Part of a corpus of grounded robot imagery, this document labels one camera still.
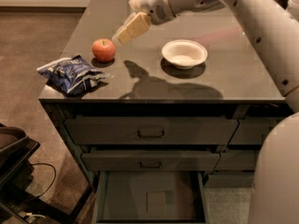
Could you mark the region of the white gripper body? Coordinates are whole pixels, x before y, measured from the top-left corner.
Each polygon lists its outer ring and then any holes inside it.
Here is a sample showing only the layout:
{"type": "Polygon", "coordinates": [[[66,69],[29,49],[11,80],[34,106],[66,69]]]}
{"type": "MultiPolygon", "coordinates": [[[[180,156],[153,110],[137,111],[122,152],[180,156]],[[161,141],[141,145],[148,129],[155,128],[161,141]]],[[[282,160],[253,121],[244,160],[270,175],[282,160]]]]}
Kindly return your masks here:
{"type": "Polygon", "coordinates": [[[176,17],[171,1],[139,0],[139,10],[149,15],[152,24],[162,24],[176,17]]]}

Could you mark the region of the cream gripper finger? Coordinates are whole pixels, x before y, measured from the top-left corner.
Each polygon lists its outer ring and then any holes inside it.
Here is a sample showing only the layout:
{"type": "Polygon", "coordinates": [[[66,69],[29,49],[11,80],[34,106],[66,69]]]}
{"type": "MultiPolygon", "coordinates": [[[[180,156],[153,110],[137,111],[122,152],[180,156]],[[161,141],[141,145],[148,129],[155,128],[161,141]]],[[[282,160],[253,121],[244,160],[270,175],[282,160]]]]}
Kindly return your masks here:
{"type": "Polygon", "coordinates": [[[124,24],[112,36],[115,45],[124,45],[144,33],[151,26],[150,16],[144,12],[132,13],[124,22],[124,24]]]}
{"type": "Polygon", "coordinates": [[[129,6],[134,12],[142,12],[143,11],[143,0],[130,0],[129,6]]]}

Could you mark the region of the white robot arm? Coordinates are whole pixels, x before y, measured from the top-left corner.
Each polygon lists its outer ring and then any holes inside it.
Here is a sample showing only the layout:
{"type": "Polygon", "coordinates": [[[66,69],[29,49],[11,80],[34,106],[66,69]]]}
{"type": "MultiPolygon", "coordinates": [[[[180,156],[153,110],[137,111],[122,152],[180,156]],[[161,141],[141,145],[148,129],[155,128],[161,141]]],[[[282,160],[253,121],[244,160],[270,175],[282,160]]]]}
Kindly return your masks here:
{"type": "Polygon", "coordinates": [[[231,9],[293,114],[265,138],[251,188],[248,224],[299,224],[299,26],[274,0],[130,0],[134,13],[112,36],[125,44],[152,24],[218,3],[231,9]]]}

